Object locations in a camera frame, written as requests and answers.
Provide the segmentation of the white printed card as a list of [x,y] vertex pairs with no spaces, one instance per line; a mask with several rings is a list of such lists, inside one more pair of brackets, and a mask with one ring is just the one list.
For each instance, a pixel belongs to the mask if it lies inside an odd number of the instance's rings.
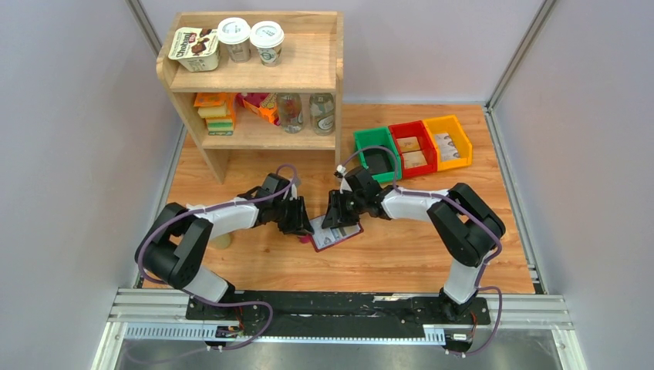
[[324,219],[325,216],[322,215],[311,220],[311,225],[314,229],[314,234],[312,235],[312,243],[317,251],[322,251],[334,245],[339,236],[337,230],[322,227],[322,222]]

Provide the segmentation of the red leather card holder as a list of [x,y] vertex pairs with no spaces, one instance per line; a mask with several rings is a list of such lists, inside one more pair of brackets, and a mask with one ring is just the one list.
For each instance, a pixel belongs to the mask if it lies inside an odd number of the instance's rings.
[[330,247],[341,244],[363,232],[361,224],[347,227],[322,228],[324,219],[325,215],[322,215],[310,220],[314,234],[298,238],[301,244],[311,245],[316,253],[326,251]]

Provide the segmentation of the dark credit card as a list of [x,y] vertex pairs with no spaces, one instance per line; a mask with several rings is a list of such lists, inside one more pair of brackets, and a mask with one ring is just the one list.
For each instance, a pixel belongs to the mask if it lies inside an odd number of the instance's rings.
[[379,148],[372,148],[363,152],[368,170],[372,175],[393,172],[393,161],[389,154]]

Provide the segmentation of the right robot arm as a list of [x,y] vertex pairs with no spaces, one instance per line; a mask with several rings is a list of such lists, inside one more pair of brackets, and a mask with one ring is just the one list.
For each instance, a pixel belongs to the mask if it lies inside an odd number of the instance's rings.
[[329,192],[321,227],[355,226],[363,214],[431,223],[453,258],[440,312],[453,323],[468,316],[484,268],[501,252],[506,227],[499,216],[466,183],[438,191],[411,190],[394,183],[382,187],[362,166],[341,178],[341,187]]

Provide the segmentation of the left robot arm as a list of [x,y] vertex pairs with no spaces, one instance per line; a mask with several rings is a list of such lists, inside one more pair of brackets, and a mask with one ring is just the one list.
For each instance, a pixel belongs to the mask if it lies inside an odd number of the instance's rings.
[[270,173],[262,185],[210,207],[167,204],[137,248],[135,261],[161,284],[205,300],[208,312],[224,320],[236,308],[228,293],[233,286],[203,267],[207,246],[216,237],[269,222],[283,234],[314,233],[295,179]]

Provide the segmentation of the green plastic bin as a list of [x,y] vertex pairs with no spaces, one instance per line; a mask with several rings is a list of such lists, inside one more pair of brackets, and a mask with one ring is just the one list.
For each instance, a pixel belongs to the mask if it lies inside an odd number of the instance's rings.
[[401,163],[399,151],[387,126],[362,129],[353,133],[355,149],[372,146],[358,154],[360,163],[379,183],[393,181],[396,161]]

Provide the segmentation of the cardboard pieces in red bin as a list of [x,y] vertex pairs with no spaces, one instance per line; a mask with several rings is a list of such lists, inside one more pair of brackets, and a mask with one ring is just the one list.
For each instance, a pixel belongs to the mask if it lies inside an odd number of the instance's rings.
[[416,136],[398,138],[397,146],[406,169],[422,167],[427,165],[426,157]]

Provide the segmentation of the red plastic bin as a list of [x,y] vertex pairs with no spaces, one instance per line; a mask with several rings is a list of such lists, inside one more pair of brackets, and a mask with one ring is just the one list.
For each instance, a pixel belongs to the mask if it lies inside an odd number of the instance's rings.
[[422,120],[389,126],[398,149],[402,177],[420,177],[437,171],[437,151]]

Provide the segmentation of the right clear glass bottle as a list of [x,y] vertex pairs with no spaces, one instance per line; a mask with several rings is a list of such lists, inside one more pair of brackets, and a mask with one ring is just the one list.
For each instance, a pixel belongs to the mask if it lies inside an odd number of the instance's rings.
[[334,130],[335,101],[329,92],[311,94],[309,98],[311,127],[317,135],[326,136]]

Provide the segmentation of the clear glass bottle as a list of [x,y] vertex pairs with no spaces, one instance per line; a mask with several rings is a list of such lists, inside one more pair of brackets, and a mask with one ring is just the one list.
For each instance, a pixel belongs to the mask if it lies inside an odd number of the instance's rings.
[[326,136],[334,130],[335,101],[329,92],[311,94],[309,98],[311,127],[317,135]]
[[299,133],[304,126],[300,95],[296,92],[279,92],[276,104],[279,126],[286,133]]

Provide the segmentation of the left clear glass bottle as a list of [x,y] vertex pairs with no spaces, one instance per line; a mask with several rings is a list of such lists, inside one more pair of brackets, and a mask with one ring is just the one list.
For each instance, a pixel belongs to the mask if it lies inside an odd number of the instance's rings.
[[276,104],[279,126],[286,133],[299,133],[304,126],[300,95],[296,92],[279,92]]

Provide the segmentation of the white packet in yellow bin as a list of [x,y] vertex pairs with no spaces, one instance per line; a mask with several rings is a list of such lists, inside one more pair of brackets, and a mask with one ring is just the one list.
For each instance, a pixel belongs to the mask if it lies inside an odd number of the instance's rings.
[[438,133],[433,136],[442,162],[460,159],[459,151],[448,133]]

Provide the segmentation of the yellow plastic bin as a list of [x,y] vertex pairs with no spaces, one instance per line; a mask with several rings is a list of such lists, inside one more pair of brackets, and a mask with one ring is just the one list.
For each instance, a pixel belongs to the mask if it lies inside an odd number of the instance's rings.
[[455,115],[424,119],[423,125],[435,146],[439,172],[472,164],[472,143]]

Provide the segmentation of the wooden two-tier shelf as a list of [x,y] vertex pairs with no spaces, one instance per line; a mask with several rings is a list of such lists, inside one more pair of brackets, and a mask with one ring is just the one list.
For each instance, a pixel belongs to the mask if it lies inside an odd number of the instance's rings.
[[[219,66],[210,72],[189,72],[169,59],[174,33],[181,27],[215,29],[223,19],[238,17],[254,25],[277,22],[285,32],[281,64],[266,67],[258,55],[232,62],[224,49]],[[180,12],[157,57],[157,76],[205,163],[219,183],[225,181],[231,150],[331,150],[341,161],[343,14],[311,11]],[[311,129],[287,134],[241,109],[232,136],[213,136],[197,114],[197,93],[313,93],[335,97],[335,131],[319,136]]]

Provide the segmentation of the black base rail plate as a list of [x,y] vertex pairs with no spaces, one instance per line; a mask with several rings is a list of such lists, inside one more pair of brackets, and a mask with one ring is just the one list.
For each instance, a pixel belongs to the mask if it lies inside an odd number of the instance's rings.
[[212,307],[191,298],[186,317],[192,321],[235,321],[245,335],[337,339],[418,339],[425,327],[461,325],[471,346],[474,330],[491,323],[488,304],[475,297],[455,308],[437,295],[325,291],[235,291]]

